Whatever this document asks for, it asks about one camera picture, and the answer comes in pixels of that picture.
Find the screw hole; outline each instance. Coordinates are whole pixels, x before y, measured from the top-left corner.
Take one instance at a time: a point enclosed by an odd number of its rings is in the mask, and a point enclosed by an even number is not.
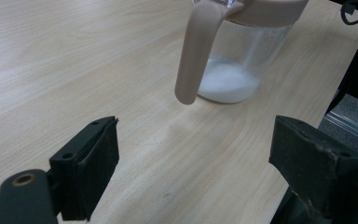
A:
[[[343,157],[350,157],[351,154],[349,154],[348,152],[340,152],[339,155],[343,156]]]
[[[71,159],[73,156],[74,154],[72,153],[65,153],[62,155],[62,158],[67,160],[67,159]]]
[[[35,178],[36,178],[36,176],[33,174],[21,175],[13,180],[12,185],[14,187],[25,186],[25,185],[33,182]]]

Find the transparent container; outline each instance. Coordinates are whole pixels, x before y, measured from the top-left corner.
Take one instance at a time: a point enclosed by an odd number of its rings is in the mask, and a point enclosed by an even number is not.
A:
[[[308,0],[194,0],[176,98],[233,104],[251,97]]]
[[[198,94],[227,104],[248,99],[263,80],[289,29],[290,25],[248,27],[223,21],[214,39]]]

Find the pitcher handle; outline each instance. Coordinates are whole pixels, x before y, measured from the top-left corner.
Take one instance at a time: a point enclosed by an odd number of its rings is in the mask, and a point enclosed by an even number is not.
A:
[[[191,105],[196,100],[220,24],[228,15],[241,9],[242,3],[234,2],[228,7],[216,0],[201,0],[193,7],[186,27],[175,85],[176,98],[182,104]]]

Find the wooden table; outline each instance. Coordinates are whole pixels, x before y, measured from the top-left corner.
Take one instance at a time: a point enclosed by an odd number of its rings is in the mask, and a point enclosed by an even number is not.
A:
[[[181,105],[173,88],[190,9],[0,0],[0,184],[47,170],[84,126],[115,115],[120,162],[91,223],[269,223],[287,188],[268,163],[275,116],[318,126],[358,25],[311,0],[254,97]]]

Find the white powder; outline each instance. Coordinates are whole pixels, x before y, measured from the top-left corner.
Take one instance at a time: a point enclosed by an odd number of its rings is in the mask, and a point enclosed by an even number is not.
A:
[[[257,90],[260,80],[240,64],[225,58],[210,58],[201,81],[199,95],[221,103],[246,100]]]

